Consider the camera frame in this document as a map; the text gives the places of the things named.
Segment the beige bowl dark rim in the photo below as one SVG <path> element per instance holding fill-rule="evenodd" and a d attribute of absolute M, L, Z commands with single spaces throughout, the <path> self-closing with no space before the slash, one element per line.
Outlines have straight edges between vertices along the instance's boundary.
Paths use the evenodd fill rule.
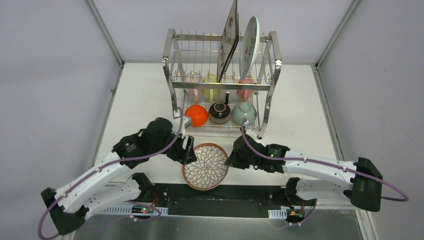
<path fill-rule="evenodd" d="M 228 104 L 224 102 L 214 102 L 208 110 L 209 120 L 218 125 L 227 123 L 232 116 L 232 110 Z"/>

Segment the square floral plate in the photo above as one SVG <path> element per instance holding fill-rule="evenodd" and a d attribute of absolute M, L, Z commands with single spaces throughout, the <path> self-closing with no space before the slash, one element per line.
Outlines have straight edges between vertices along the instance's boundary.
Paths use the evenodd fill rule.
<path fill-rule="evenodd" d="M 217 62 L 217 82 L 220 83 L 233 58 L 239 42 L 238 0 L 234 0 L 219 42 Z"/>

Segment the white ribbed mug black rim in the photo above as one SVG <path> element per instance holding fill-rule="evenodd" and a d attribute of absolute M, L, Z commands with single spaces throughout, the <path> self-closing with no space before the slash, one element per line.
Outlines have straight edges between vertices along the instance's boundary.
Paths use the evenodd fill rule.
<path fill-rule="evenodd" d="M 226 75 L 221 79 L 221 84 L 233 84 L 234 83 L 234 77 L 231 75 Z M 237 90 L 236 89 L 220 89 L 218 99 L 222 102 L 226 100 L 227 93 L 228 95 L 228 103 L 232 104 L 236 101 L 237 96 Z"/>

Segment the brown floral round plate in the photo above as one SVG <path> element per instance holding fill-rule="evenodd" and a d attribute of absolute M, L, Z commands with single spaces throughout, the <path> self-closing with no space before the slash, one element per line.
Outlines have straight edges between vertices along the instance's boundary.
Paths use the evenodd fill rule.
<path fill-rule="evenodd" d="M 215 143 L 202 143 L 194 148 L 196 161 L 182 167 L 185 182 L 198 191 L 216 188 L 227 176 L 226 151 Z"/>

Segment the orange plastic bowl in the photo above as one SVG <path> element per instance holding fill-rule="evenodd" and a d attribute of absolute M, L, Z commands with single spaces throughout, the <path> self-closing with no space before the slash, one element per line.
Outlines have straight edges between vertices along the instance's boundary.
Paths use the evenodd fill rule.
<path fill-rule="evenodd" d="M 198 104 L 188 107 L 184 115 L 191 118 L 193 127 L 200 127 L 208 120 L 207 110 Z"/>

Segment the pink mug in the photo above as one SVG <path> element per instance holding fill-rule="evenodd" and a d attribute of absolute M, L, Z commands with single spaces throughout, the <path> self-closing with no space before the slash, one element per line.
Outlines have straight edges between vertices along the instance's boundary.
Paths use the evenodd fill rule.
<path fill-rule="evenodd" d="M 241 78 L 238 81 L 239 84 L 254 84 L 255 81 L 251 75 L 247 75 L 244 78 Z M 237 95 L 244 101 L 247 102 L 248 99 L 253 95 L 253 91 L 249 89 L 238 89 Z"/>

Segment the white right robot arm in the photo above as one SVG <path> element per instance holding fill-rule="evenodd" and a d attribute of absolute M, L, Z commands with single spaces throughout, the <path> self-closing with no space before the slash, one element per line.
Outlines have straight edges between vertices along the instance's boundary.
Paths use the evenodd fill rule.
<path fill-rule="evenodd" d="M 335 161 L 299 152 L 285 145 L 262 145 L 249 135 L 240 136 L 225 165 L 267 173 L 292 174 L 283 190 L 282 204 L 289 207 L 315 199 L 341 200 L 353 206 L 379 212 L 383 178 L 367 158 L 357 161 Z"/>

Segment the mint green bowl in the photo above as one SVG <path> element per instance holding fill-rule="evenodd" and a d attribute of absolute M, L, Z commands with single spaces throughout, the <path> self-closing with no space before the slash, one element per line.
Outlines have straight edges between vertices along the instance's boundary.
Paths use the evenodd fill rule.
<path fill-rule="evenodd" d="M 247 119 L 248 123 L 246 126 L 254 125 L 257 118 L 257 111 L 255 107 L 249 102 L 238 102 L 235 107 L 232 109 L 231 113 L 232 119 L 238 123 L 242 124 L 244 118 Z"/>

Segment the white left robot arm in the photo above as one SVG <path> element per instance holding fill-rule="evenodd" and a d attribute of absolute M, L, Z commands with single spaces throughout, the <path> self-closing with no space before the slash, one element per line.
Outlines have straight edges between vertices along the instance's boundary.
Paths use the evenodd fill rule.
<path fill-rule="evenodd" d="M 38 236 L 47 215 L 64 236 L 79 229 L 90 217 L 122 202 L 145 202 L 153 199 L 154 186 L 142 172 L 132 174 L 128 180 L 104 189 L 103 187 L 120 174 L 133 170 L 157 155 L 165 155 L 182 165 L 197 160 L 194 137 L 185 136 L 192 125 L 188 116 L 172 121 L 158 117 L 147 127 L 121 138 L 112 150 L 96 165 L 74 181 L 58 188 L 46 188 L 41 197 L 47 207 L 38 224 Z"/>

